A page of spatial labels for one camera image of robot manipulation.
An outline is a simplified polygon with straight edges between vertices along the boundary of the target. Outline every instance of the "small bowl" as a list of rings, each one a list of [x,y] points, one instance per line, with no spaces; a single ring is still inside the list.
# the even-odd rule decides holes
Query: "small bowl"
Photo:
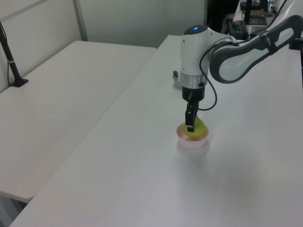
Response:
[[[185,123],[179,125],[177,127],[177,135],[179,138],[179,143],[185,148],[197,149],[202,147],[207,141],[208,136],[208,128],[206,128],[204,134],[199,137],[190,137],[184,133],[184,125]]]

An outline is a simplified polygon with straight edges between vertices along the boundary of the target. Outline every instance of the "cable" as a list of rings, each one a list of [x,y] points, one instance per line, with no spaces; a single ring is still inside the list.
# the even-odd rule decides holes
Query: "cable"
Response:
[[[246,42],[246,41],[234,43],[234,42],[230,41],[230,42],[225,43],[225,44],[222,45],[221,47],[226,46],[226,45],[229,45],[229,44],[242,44],[242,43],[245,43],[245,42]],[[216,106],[217,101],[218,101],[218,95],[217,95],[216,89],[214,88],[213,84],[211,83],[211,81],[209,80],[209,78],[207,77],[207,75],[205,74],[205,72],[203,71],[202,66],[201,66],[202,61],[203,61],[203,58],[204,58],[204,57],[205,57],[213,48],[215,48],[217,45],[218,45],[218,44],[213,44],[213,45],[212,45],[212,46],[203,54],[203,56],[202,56],[202,58],[201,58],[201,60],[200,60],[200,63],[199,63],[199,68],[200,68],[200,70],[201,70],[203,76],[205,77],[205,79],[207,80],[207,82],[209,83],[209,85],[212,87],[212,89],[213,89],[213,91],[214,91],[214,104],[213,104],[211,107],[206,108],[206,109],[199,109],[199,108],[198,108],[198,110],[200,110],[200,111],[207,111],[207,110],[213,109],[213,108]]]
[[[1,30],[3,31],[3,33],[4,33],[5,39],[6,39],[6,41],[7,41],[8,38],[7,38],[7,36],[6,36],[5,30],[4,30],[3,26],[2,26],[1,21],[0,21],[0,27],[1,27]]]
[[[202,58],[201,58],[201,60],[200,60],[200,63],[199,63],[200,70],[201,70],[203,76],[205,77],[205,79],[207,80],[207,82],[209,83],[209,85],[212,87],[212,89],[213,89],[213,91],[214,91],[214,98],[215,98],[214,104],[213,104],[211,107],[206,108],[206,109],[199,109],[199,108],[198,108],[198,110],[201,110],[201,111],[207,111],[207,110],[213,109],[213,108],[216,106],[217,101],[218,101],[218,95],[217,95],[216,89],[214,88],[213,84],[211,83],[211,81],[209,80],[209,78],[208,78],[208,77],[206,76],[206,74],[204,73],[204,71],[203,71],[203,69],[202,69],[202,66],[201,66],[202,61],[203,61],[203,58],[204,58],[204,57],[205,57],[205,56],[206,56],[214,47],[216,47],[216,46],[217,46],[217,45],[211,46],[211,47],[203,54],[203,56],[202,56]]]
[[[240,34],[240,32],[242,31],[242,22],[241,22],[241,26],[240,26],[240,29],[239,29],[239,34]]]
[[[1,27],[1,30],[3,31],[3,33],[4,33],[4,36],[5,36],[5,39],[6,39],[6,42],[7,42],[8,37],[6,36],[5,30],[4,30],[1,22],[0,22],[0,27]],[[10,83],[9,83],[9,63],[8,63],[8,84],[9,84],[9,87],[10,87]]]
[[[269,23],[269,25],[267,27],[265,27],[264,29],[268,29],[274,23],[275,19],[278,17],[280,11],[282,10],[282,8],[283,8],[283,6],[285,5],[286,2],[287,2],[287,0],[284,0],[284,2],[282,3],[281,7],[278,10],[278,12],[276,13],[275,17],[272,19],[272,21]],[[255,33],[263,31],[264,29],[260,29],[260,30],[254,31],[254,32],[250,33],[248,36],[250,37],[251,35],[253,35]]]
[[[235,14],[235,16],[238,14],[238,13],[240,13],[242,10],[240,9],[236,14]],[[232,19],[232,21],[235,19],[235,16],[233,16],[233,19]]]
[[[280,9],[278,10],[278,12],[276,13],[274,19],[269,23],[269,25],[267,26],[267,28],[269,28],[273,22],[275,21],[275,19],[279,16],[280,11],[282,10],[283,6],[285,5],[285,3],[287,2],[287,0],[284,0],[284,2],[282,3]]]
[[[9,63],[8,63],[8,84],[9,84],[9,87],[10,87],[10,83],[9,83]]]

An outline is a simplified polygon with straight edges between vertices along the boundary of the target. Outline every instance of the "white table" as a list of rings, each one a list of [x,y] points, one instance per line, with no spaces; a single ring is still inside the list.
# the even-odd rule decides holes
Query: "white table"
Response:
[[[163,42],[11,227],[302,225],[300,53],[283,48],[234,84],[212,79],[218,104],[198,113],[209,141],[188,150],[171,76],[180,42]],[[213,100],[207,86],[200,106]]]
[[[155,52],[74,42],[0,94],[0,194],[29,202]]]

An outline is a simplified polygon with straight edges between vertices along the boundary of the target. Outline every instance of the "black stand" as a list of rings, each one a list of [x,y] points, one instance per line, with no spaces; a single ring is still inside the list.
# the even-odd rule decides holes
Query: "black stand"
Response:
[[[264,6],[264,2],[267,4],[267,1],[260,1],[261,6],[265,11],[267,11],[266,5]],[[244,22],[246,25],[267,25],[266,17],[265,16],[250,16],[252,0],[246,1],[246,9],[244,15]]]
[[[8,63],[11,68],[11,71],[13,72],[14,78],[15,78],[15,83],[12,84],[11,86],[21,87],[22,85],[26,84],[28,82],[28,80],[20,77],[20,74],[18,72],[14,58],[10,52],[8,41],[6,39],[6,36],[4,35],[4,31],[2,30],[2,25],[0,27],[1,27],[0,28],[0,42],[1,42],[2,48],[4,50],[4,53],[6,55],[6,58],[8,59]]]

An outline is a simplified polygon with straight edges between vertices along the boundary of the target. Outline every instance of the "white desk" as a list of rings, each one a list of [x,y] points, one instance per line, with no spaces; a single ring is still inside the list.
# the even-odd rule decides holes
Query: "white desk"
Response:
[[[155,52],[74,42],[0,94],[0,194],[28,202]]]
[[[302,225],[300,53],[283,48],[234,84],[212,79],[218,104],[198,114],[209,142],[186,150],[180,41],[164,41],[11,227]],[[213,98],[207,86],[201,107]]]

